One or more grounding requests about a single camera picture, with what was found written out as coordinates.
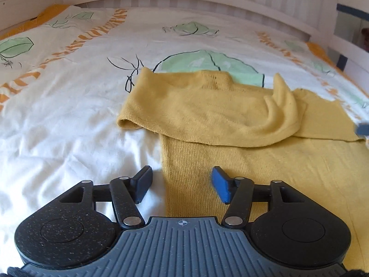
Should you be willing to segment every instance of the white bed frame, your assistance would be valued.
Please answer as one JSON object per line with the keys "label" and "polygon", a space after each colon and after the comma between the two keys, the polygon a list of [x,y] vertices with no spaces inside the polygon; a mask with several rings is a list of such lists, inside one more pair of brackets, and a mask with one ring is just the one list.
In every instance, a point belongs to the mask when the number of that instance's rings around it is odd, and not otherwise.
{"label": "white bed frame", "polygon": [[[0,2],[0,30],[37,16],[44,8],[53,3],[78,5],[93,1],[98,0],[3,0]],[[312,27],[295,17],[250,0],[201,1],[244,9],[294,27],[307,34],[310,41],[320,44],[324,49],[329,47],[346,56],[357,65],[358,69],[368,74],[368,80],[364,81],[369,83],[369,54],[354,44],[334,35],[338,13],[336,10],[337,4],[369,13],[369,0],[322,0],[317,27]]]}

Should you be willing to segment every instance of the ribbed gray plate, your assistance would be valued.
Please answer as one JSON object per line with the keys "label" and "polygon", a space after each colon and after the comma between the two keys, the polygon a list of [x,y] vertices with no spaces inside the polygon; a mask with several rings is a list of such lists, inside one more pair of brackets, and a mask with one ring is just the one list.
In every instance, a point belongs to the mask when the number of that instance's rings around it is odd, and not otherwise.
{"label": "ribbed gray plate", "polygon": [[124,231],[116,245],[83,267],[48,270],[25,265],[34,277],[338,277],[340,265],[295,270],[260,255],[240,230],[219,226],[213,217],[153,217]]}

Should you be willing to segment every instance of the dark blue stripe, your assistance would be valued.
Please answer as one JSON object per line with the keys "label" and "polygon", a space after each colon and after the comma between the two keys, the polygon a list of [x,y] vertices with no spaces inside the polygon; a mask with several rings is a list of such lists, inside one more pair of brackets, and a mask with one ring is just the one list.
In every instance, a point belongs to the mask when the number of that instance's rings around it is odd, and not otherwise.
{"label": "dark blue stripe", "polygon": [[342,5],[342,4],[337,4],[337,10],[344,12],[344,13],[348,13],[351,14],[357,18],[361,18],[363,20],[366,20],[369,22],[369,13],[356,9],[356,8],[352,8],[350,6],[346,6],[346,5]]}
{"label": "dark blue stripe", "polygon": [[347,64],[347,57],[341,54],[337,62],[337,68],[339,68],[343,72],[346,67],[346,64]]}

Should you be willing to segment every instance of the yellow sweater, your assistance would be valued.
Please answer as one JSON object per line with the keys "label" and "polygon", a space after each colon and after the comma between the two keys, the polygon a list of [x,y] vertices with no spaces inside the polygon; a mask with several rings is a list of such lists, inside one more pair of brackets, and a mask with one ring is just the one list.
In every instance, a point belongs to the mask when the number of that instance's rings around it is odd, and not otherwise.
{"label": "yellow sweater", "polygon": [[[210,181],[215,165],[256,184],[281,179],[345,221],[345,265],[369,269],[369,151],[338,102],[290,91],[279,75],[268,90],[224,72],[143,69],[118,124],[161,134],[168,216],[223,217],[227,205]],[[254,203],[251,219],[265,211]]]}

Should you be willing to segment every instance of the orange trim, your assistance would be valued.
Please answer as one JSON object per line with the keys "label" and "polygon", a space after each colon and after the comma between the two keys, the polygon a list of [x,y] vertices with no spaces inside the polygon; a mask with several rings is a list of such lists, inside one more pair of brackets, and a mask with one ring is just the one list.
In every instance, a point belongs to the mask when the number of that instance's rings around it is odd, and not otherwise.
{"label": "orange trim", "polygon": [[[124,23],[124,19],[119,21],[119,24],[115,23],[116,26]],[[104,35],[104,33],[108,33],[108,31],[106,31],[105,29],[103,29],[105,26],[103,27],[94,27],[93,29],[91,29],[88,32],[85,32],[84,34],[79,35],[78,37],[81,39],[86,39],[86,40],[91,40],[93,38],[96,38],[98,36]],[[39,65],[39,68],[41,69],[45,69],[47,64],[49,62],[58,60],[58,59],[63,59],[64,57],[66,57],[66,55],[73,53],[74,51],[78,50],[80,47],[83,46],[83,44],[86,42],[86,40],[75,40],[73,41],[72,44],[70,44],[69,46],[66,46],[61,52],[56,52],[53,53],[53,56],[59,56],[59,57],[55,57],[55,58],[46,58],[44,62],[42,62]],[[17,79],[13,80],[13,82],[17,85],[17,86],[27,86],[28,84],[25,83],[24,81],[22,81],[22,78],[28,77],[28,76],[33,76],[36,79],[41,75],[41,73],[39,71],[34,71],[34,72],[29,72],[29,73],[25,73],[23,75],[21,75],[20,77],[18,77]],[[1,87],[7,88],[8,90],[10,90],[10,92],[12,92],[14,95],[16,95],[17,93],[19,93],[21,90],[16,90],[15,88],[12,88],[9,84],[5,83],[3,84]],[[5,101],[7,101],[10,97],[8,97],[5,94],[0,94],[0,103],[3,103]]]}
{"label": "orange trim", "polygon": [[100,36],[101,34],[100,33],[98,33],[96,30],[94,30],[94,29],[92,29],[92,30],[90,30],[90,32],[91,33],[93,33],[93,34],[95,34],[95,35],[97,35],[97,36]]}
{"label": "orange trim", "polygon": [[18,86],[27,86],[28,84],[25,83],[24,81],[20,80],[20,79],[15,79],[14,83]]}
{"label": "orange trim", "polygon": [[118,10],[114,15],[126,13],[127,11],[128,11],[127,9],[121,9],[121,10]]}
{"label": "orange trim", "polygon": [[108,33],[109,32],[108,30],[105,30],[103,27],[95,27],[92,30],[100,30],[100,31],[102,31],[104,33]]}
{"label": "orange trim", "polygon": [[115,25],[113,25],[112,23],[110,23],[110,22],[107,22],[106,24],[105,24],[105,26],[108,26],[108,27],[110,27],[110,28],[114,28],[115,27]]}
{"label": "orange trim", "polygon": [[82,43],[75,43],[75,44],[71,44],[70,46],[66,46],[66,48],[74,49],[74,48],[78,48],[78,47],[82,47],[82,46],[83,46]]}
{"label": "orange trim", "polygon": [[114,23],[120,23],[120,21],[116,20],[116,19],[111,19],[110,22],[114,22]]}
{"label": "orange trim", "polygon": [[7,95],[0,94],[0,103],[4,103],[8,99],[9,99],[9,97]]}
{"label": "orange trim", "polygon": [[20,92],[20,90],[16,90],[15,88],[12,88],[9,84],[4,83],[1,87],[4,87],[6,89],[8,89],[11,93],[13,94],[18,94]]}
{"label": "orange trim", "polygon": [[350,81],[353,85],[355,85],[367,98],[369,98],[369,95],[363,90],[360,86],[358,86],[345,72],[341,71],[339,68],[336,67],[334,62],[328,57],[328,55],[325,53],[324,49],[319,46],[316,43],[307,42],[307,46],[309,47],[309,50],[314,56],[320,58],[330,66],[334,67],[335,70],[342,75],[346,80]]}
{"label": "orange trim", "polygon": [[10,36],[16,35],[18,33],[21,33],[23,31],[27,31],[30,29],[33,29],[37,26],[41,26],[47,21],[51,20],[58,14],[62,13],[64,10],[66,10],[69,7],[69,5],[61,5],[61,4],[55,4],[47,7],[42,13],[40,13],[37,18],[25,22],[23,25],[16,27],[2,35],[0,35],[0,40],[4,38],[8,38]]}
{"label": "orange trim", "polygon": [[84,35],[82,35],[82,34],[81,34],[81,35],[79,35],[78,37],[79,37],[80,39],[84,39],[84,40],[89,40],[89,39],[91,39],[91,38],[86,38],[86,37],[85,37]]}
{"label": "orange trim", "polygon": [[22,76],[18,77],[18,79],[29,77],[29,76],[33,76],[37,79],[40,75],[41,75],[41,73],[37,72],[37,71],[36,72],[29,72],[29,73],[25,73]]}
{"label": "orange trim", "polygon": [[265,32],[257,32],[260,42],[265,43],[265,45],[272,47],[273,49],[276,49],[277,51],[281,52],[287,59],[291,60],[293,63],[298,65],[299,67],[303,68],[305,71],[309,72],[311,75],[313,75],[320,84],[324,87],[325,91],[327,91],[329,94],[331,94],[336,100],[340,101],[342,104],[342,107],[344,107],[347,111],[351,112],[356,119],[361,120],[361,117],[358,116],[353,110],[351,109],[350,105],[347,103],[344,103],[344,101],[339,99],[339,92],[337,89],[333,88],[327,81],[322,79],[318,74],[316,74],[314,71],[312,71],[309,67],[307,67],[302,61],[300,61],[298,58],[293,56],[289,51],[286,49],[282,49],[278,47],[276,44],[274,44],[270,38],[270,36]]}
{"label": "orange trim", "polygon": [[87,33],[90,37],[92,37],[92,38],[96,38],[96,37],[101,36],[101,34],[99,34],[99,35],[93,35],[93,34],[91,34],[91,33],[90,33],[90,31],[87,31],[86,33]]}

